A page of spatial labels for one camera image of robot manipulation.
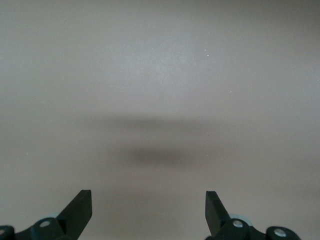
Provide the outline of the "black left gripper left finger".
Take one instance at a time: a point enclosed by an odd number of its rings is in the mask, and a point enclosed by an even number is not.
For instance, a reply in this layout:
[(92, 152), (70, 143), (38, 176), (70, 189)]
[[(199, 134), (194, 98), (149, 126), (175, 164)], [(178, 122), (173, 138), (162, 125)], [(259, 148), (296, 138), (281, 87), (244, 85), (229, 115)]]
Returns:
[(15, 240), (77, 240), (92, 217), (92, 192), (81, 190), (56, 216), (14, 234)]

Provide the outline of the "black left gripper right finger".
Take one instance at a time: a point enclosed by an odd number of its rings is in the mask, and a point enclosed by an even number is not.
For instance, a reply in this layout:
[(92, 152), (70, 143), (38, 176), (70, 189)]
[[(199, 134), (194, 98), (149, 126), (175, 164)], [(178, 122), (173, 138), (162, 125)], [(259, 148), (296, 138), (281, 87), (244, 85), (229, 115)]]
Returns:
[(215, 191), (205, 194), (205, 219), (210, 231), (208, 240), (265, 240), (264, 233), (238, 217), (232, 218)]

